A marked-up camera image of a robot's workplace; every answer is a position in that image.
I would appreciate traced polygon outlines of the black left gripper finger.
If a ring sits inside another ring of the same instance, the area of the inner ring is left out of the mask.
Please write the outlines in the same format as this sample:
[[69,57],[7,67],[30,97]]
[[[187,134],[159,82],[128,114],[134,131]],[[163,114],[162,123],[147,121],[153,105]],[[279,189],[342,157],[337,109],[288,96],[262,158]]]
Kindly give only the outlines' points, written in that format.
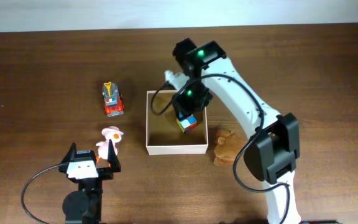
[[58,168],[60,172],[67,171],[69,163],[75,158],[75,154],[76,154],[76,144],[73,142],[68,152],[66,153],[66,155],[64,156],[64,158],[60,163],[60,167]]
[[112,140],[109,140],[108,143],[108,158],[107,161],[109,163],[109,167],[111,172],[116,173],[121,171],[121,164],[114,150],[114,144]]

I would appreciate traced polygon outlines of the multicolour puzzle cube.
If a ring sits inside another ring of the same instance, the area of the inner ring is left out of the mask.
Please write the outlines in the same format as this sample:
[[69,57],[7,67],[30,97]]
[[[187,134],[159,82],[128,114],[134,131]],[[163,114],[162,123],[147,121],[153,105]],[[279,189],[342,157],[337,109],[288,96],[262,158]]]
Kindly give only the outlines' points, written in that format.
[[192,114],[187,118],[177,119],[177,124],[183,133],[188,133],[190,130],[197,127],[198,122],[195,116]]

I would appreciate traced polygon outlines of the pink cardboard box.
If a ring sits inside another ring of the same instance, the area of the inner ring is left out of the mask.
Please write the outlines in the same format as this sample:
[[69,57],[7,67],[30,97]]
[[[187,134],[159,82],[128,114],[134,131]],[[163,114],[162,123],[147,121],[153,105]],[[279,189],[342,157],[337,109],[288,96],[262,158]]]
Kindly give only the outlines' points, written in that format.
[[208,120],[206,110],[195,114],[198,125],[184,133],[177,124],[175,110],[170,106],[162,115],[161,111],[172,99],[175,90],[146,93],[146,143],[149,155],[204,154],[208,148]]

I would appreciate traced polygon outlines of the brown plush capybara toy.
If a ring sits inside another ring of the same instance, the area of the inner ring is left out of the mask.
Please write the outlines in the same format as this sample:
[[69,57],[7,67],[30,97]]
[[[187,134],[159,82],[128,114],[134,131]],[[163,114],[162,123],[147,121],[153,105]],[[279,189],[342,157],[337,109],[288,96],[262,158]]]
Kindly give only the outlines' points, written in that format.
[[235,158],[244,147],[244,141],[234,132],[226,129],[217,130],[214,148],[214,165],[233,165]]

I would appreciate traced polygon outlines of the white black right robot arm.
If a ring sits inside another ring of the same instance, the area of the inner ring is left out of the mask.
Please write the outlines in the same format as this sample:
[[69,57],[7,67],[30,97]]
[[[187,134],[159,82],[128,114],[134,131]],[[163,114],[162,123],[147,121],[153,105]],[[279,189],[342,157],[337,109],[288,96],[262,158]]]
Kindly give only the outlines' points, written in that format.
[[269,223],[300,223],[293,181],[300,156],[299,121],[281,115],[244,81],[225,51],[211,41],[201,47],[191,39],[176,44],[173,56],[182,73],[167,78],[178,93],[172,105],[179,121],[203,110],[216,95],[243,128],[248,143],[236,154],[263,187]]

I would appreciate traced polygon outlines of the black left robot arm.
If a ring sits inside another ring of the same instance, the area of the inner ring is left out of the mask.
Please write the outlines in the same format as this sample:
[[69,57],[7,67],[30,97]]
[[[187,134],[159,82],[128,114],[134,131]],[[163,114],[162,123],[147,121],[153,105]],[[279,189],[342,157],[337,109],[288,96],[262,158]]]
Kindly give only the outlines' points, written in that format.
[[76,144],[71,145],[59,171],[77,184],[78,190],[68,194],[62,203],[65,223],[100,223],[103,182],[121,171],[112,141],[108,141],[107,162],[107,167],[98,168],[94,151],[77,151]]

